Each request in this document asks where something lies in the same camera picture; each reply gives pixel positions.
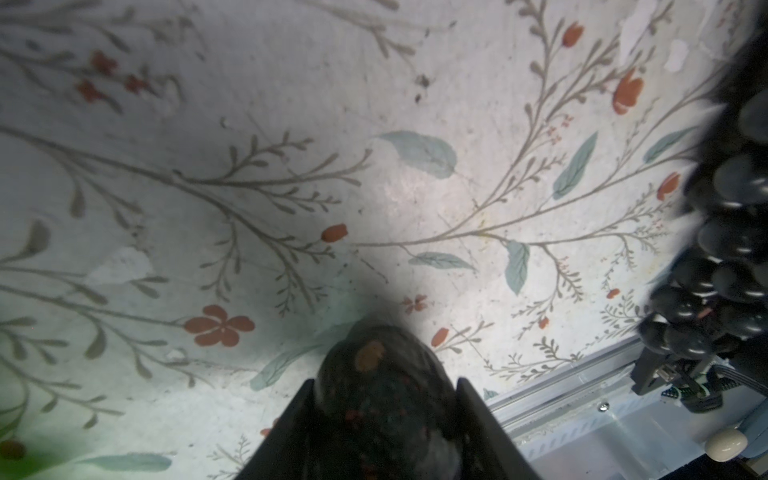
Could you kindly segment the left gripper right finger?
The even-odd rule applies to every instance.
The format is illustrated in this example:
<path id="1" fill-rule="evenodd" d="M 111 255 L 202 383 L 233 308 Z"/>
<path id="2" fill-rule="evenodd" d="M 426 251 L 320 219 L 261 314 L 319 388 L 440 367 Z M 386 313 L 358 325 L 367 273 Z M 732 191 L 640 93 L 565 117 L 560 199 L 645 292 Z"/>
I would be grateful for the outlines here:
<path id="1" fill-rule="evenodd" d="M 539 480 L 471 382 L 459 378 L 458 419 L 463 441 L 462 480 Z"/>

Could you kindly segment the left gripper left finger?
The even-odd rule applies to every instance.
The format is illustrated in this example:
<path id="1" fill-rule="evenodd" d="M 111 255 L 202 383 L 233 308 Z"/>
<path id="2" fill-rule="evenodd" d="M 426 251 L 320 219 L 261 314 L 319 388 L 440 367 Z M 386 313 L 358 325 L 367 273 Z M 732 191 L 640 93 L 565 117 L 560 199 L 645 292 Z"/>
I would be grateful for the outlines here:
<path id="1" fill-rule="evenodd" d="M 314 380 L 305 380 L 236 480 L 311 479 L 310 437 L 316 426 Z"/>

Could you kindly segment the dark fake avocado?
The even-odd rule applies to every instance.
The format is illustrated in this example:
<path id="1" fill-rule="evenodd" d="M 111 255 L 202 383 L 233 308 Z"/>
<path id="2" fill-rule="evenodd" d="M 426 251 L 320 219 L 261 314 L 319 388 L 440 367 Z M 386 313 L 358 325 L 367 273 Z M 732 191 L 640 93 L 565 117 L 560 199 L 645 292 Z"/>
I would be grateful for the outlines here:
<path id="1" fill-rule="evenodd" d="M 358 322 L 323 360 L 314 402 L 315 478 L 460 478 L 455 387 L 404 327 Z"/>

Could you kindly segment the black fake grape bunch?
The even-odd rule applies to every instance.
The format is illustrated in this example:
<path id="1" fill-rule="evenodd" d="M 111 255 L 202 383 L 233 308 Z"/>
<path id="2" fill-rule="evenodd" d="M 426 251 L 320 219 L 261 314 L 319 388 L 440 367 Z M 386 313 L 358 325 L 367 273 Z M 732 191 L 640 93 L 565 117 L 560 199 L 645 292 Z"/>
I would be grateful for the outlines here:
<path id="1" fill-rule="evenodd" d="M 737 53 L 716 98 L 723 109 L 683 189 L 702 223 L 638 326 L 646 349 L 687 360 L 767 332 L 766 27 Z"/>

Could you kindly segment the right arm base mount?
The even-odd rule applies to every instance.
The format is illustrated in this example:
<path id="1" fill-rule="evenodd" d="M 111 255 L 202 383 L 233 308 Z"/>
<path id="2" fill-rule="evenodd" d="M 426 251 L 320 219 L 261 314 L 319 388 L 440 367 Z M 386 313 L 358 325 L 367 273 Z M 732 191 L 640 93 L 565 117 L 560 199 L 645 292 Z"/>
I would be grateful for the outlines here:
<path id="1" fill-rule="evenodd" d="M 724 393 L 746 387 L 767 397 L 767 385 L 737 371 L 732 366 L 709 360 L 688 360 L 671 353 L 644 348 L 630 379 L 638 396 L 657 392 L 662 398 L 678 402 L 690 413 L 703 414 L 724 406 Z"/>

